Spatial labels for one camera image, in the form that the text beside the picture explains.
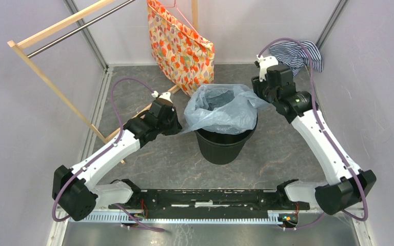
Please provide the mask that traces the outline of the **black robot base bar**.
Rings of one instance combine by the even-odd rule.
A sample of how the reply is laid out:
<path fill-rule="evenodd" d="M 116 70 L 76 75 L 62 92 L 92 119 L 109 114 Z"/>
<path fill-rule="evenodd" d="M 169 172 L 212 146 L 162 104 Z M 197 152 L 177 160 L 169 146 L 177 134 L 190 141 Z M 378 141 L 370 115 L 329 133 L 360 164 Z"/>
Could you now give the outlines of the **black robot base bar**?
<path fill-rule="evenodd" d="M 143 210 L 148 219 L 252 219 L 266 218 L 268 211 L 310 209 L 308 203 L 290 201 L 281 191 L 264 189 L 139 190 L 122 207 Z"/>

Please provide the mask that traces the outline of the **light blue plastic bag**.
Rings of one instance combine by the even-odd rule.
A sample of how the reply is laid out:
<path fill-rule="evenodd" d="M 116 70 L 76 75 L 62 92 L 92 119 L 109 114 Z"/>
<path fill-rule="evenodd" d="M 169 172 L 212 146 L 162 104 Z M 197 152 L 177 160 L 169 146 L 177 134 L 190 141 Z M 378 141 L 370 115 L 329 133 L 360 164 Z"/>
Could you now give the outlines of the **light blue plastic bag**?
<path fill-rule="evenodd" d="M 243 84 L 205 84 L 192 94 L 184 110 L 183 133 L 203 129 L 241 134 L 256 126 L 258 110 L 269 105 Z"/>

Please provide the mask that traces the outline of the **black plastic trash bin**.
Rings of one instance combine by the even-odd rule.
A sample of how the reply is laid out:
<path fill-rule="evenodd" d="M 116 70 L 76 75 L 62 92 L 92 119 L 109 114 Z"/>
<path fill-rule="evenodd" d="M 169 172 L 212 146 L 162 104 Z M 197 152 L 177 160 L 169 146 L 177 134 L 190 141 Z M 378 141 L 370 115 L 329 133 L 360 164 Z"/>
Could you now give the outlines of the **black plastic trash bin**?
<path fill-rule="evenodd" d="M 194 131 L 202 156 L 212 164 L 226 165 L 233 162 L 247 140 L 254 134 L 258 123 L 252 130 L 237 135 L 209 132 L 204 129 Z"/>

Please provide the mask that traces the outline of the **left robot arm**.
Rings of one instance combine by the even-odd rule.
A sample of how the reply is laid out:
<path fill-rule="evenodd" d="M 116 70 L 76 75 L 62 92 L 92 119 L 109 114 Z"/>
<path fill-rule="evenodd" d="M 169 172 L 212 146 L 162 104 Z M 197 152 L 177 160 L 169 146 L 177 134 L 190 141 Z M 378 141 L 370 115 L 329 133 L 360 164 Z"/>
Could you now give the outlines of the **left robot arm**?
<path fill-rule="evenodd" d="M 119 133 L 93 155 L 70 168 L 58 167 L 53 175 L 53 219 L 61 221 L 56 216 L 57 207 L 74 221 L 86 218 L 94 209 L 115 203 L 136 208 L 141 196 L 129 183 L 100 185 L 99 181 L 121 160 L 158 135 L 176 135 L 181 129 L 172 101 L 159 97 L 144 114 L 128 120 Z"/>

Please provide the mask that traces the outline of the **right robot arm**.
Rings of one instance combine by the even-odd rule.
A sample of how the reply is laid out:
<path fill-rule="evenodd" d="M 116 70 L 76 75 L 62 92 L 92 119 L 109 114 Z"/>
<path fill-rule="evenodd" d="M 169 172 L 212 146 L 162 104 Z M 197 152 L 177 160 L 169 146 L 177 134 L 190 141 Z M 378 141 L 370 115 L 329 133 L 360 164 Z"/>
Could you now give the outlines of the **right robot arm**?
<path fill-rule="evenodd" d="M 314 184 L 299 180 L 282 183 L 276 203 L 282 209 L 296 202 L 316 204 L 333 215 L 366 199 L 377 181 L 372 170 L 362 168 L 326 128 L 318 104 L 307 91 L 297 91 L 292 70 L 283 64 L 258 65 L 259 75 L 252 78 L 255 94 L 272 104 L 304 138 L 318 160 L 327 183 Z"/>

